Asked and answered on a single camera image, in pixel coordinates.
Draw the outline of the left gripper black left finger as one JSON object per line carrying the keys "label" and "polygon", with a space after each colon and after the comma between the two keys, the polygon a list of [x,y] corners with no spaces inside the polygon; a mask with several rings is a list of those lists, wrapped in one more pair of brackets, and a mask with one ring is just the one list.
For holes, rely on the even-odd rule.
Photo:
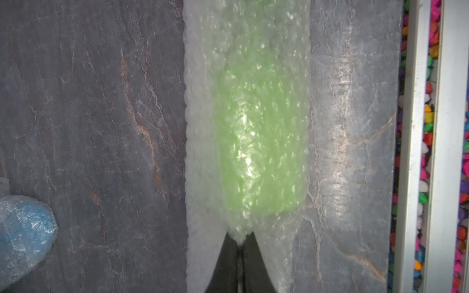
{"label": "left gripper black left finger", "polygon": [[238,256],[238,244],[227,233],[205,293],[238,292]]}

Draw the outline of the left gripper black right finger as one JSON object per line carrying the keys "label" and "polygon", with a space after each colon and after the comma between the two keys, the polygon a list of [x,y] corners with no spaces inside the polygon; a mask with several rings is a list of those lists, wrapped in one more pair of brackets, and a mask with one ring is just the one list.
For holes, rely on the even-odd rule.
{"label": "left gripper black right finger", "polygon": [[239,248],[239,291],[241,293],[276,293],[255,233],[250,233]]}

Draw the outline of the green plastic wine glass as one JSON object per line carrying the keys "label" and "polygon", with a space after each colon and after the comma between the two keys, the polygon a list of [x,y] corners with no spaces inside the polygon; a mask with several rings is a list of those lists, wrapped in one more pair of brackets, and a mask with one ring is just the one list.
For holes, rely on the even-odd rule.
{"label": "green plastic wine glass", "polygon": [[214,72],[212,98],[228,221],[247,231],[296,209],[307,187],[309,31],[246,29]]}

